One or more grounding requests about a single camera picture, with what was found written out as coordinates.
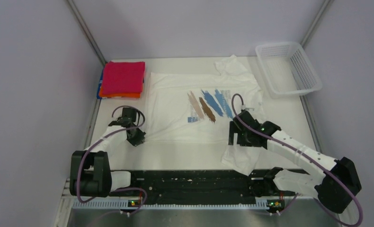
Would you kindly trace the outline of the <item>white printed t-shirt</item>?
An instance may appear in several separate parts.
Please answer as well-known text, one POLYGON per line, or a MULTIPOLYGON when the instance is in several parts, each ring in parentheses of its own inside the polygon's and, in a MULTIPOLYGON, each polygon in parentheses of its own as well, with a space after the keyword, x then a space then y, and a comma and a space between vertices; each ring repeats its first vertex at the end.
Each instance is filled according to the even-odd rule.
POLYGON ((214 63, 218 74, 151 73, 144 108, 147 142, 223 143, 240 112, 235 94, 262 121, 261 90, 254 75, 235 55, 214 63))

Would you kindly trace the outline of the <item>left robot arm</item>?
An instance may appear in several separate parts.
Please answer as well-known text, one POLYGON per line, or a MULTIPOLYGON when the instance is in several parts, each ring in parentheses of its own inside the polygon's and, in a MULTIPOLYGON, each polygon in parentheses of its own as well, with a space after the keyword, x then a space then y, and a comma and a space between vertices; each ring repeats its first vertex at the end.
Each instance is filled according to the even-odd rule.
POLYGON ((70 193, 86 203, 95 197, 107 197, 120 189, 126 195, 138 190, 138 183, 129 171, 112 172, 109 157, 124 142, 138 146, 145 140, 141 127, 144 114, 135 107, 120 106, 122 113, 112 117, 103 135, 84 150, 74 151, 71 156, 70 193))

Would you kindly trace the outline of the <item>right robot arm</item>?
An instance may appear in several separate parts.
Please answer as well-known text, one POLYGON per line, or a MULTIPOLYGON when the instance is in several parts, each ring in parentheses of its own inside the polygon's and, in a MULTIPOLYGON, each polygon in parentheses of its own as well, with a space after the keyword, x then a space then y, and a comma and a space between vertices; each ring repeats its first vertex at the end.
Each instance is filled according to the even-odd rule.
POLYGON ((281 191, 297 192, 341 214, 362 189, 352 160, 347 157, 338 160, 319 153, 294 140, 280 126, 270 121, 259 123, 246 110, 230 121, 228 144, 264 148, 305 171, 297 173, 273 167, 264 176, 264 189, 256 191, 258 197, 281 191))

